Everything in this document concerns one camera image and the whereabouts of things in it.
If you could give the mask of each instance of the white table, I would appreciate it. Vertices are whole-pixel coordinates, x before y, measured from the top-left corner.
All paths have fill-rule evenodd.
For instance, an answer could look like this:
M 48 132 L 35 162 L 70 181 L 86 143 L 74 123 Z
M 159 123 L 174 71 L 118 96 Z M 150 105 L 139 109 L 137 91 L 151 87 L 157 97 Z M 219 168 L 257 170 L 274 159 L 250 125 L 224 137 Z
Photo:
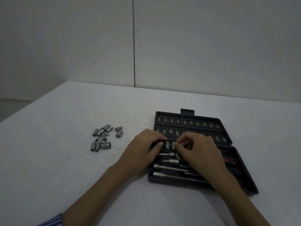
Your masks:
M 66 82 L 0 123 L 0 224 L 35 225 L 77 200 L 115 163 L 131 139 L 153 128 L 156 111 L 193 109 L 220 118 L 271 225 L 301 222 L 301 104 Z M 95 128 L 123 126 L 110 150 L 90 152 Z M 153 184 L 120 188 L 101 225 L 234 225 L 219 196 Z

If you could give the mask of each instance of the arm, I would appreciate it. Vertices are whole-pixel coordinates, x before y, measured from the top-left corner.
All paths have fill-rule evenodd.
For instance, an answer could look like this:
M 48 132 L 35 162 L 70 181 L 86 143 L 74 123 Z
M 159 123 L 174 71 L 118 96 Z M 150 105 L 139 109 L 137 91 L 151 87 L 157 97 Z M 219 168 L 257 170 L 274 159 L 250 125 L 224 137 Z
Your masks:
M 156 157 L 162 142 L 150 151 L 156 140 L 167 140 L 162 134 L 145 129 L 130 142 L 120 159 L 63 213 L 64 226 L 93 225 L 115 191 L 132 175 L 142 172 Z
M 270 226 L 225 166 L 212 137 L 185 132 L 177 139 L 177 151 L 220 194 L 238 226 Z

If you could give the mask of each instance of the socket set case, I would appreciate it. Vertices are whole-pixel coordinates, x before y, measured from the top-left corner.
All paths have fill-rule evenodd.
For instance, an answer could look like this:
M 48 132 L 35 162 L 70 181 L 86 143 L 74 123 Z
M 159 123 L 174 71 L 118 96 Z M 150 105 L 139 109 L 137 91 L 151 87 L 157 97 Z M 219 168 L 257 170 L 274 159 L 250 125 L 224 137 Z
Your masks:
M 181 109 L 180 114 L 158 111 L 156 112 L 154 130 L 166 136 L 169 143 L 175 142 L 186 131 L 201 133 L 205 136 L 211 135 L 222 153 L 227 169 L 235 176 L 243 191 L 248 196 L 258 194 L 258 189 L 237 149 L 231 146 L 232 141 L 220 119 L 195 116 L 194 110 L 187 109 Z M 181 155 L 175 155 L 177 151 L 172 144 L 170 147 L 166 144 L 165 142 L 160 151 L 161 156 L 156 156 L 153 163 L 148 167 L 148 180 L 150 182 L 213 189 L 200 174 L 183 160 Z

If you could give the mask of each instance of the striped sleeve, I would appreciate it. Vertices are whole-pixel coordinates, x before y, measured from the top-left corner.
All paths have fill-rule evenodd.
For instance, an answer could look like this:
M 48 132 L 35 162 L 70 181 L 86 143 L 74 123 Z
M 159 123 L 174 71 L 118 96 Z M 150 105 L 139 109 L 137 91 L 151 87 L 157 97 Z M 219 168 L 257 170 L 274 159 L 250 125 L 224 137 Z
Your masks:
M 63 215 L 60 213 L 56 217 L 53 217 L 52 219 L 39 224 L 38 226 L 63 226 Z

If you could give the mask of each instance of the black plastic case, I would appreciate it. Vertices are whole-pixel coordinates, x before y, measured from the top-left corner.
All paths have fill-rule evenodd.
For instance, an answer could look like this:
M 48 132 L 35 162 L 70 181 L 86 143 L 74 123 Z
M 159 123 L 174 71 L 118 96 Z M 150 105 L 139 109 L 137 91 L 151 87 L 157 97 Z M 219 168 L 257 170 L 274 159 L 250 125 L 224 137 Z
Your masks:
M 163 133 L 163 129 L 166 130 L 166 134 L 164 134 L 164 136 L 166 136 L 168 138 L 168 141 L 170 142 L 176 141 L 177 138 L 181 136 L 183 132 L 186 131 L 201 133 L 204 135 L 211 135 L 214 139 L 214 142 L 216 143 L 216 146 L 220 149 L 222 153 L 228 170 L 235 176 L 243 191 L 248 196 L 258 194 L 258 189 L 253 179 L 251 178 L 251 175 L 249 174 L 245 164 L 243 163 L 243 160 L 241 159 L 237 149 L 231 146 L 232 141 L 220 119 L 195 116 L 194 110 L 187 109 L 181 109 L 180 114 L 158 111 L 156 112 L 154 130 L 157 131 L 158 129 L 160 133 Z M 161 152 L 174 152 L 174 150 L 164 149 L 163 146 Z M 200 177 L 197 177 L 197 179 L 204 180 L 204 182 L 195 182 L 153 176 L 154 163 L 159 164 L 161 166 L 177 167 L 175 165 L 170 165 L 163 162 L 164 159 L 168 158 L 169 157 L 166 156 L 157 156 L 154 159 L 153 163 L 148 167 L 148 180 L 150 182 L 193 188 L 208 187 L 213 189 L 211 185 L 205 183 L 206 181 L 201 175 Z M 185 161 L 181 161 L 181 164 L 188 165 Z M 168 175 L 176 175 L 186 178 L 196 178 L 195 176 L 184 175 L 183 172 L 179 171 L 171 171 L 165 169 L 155 169 L 155 171 L 163 172 Z

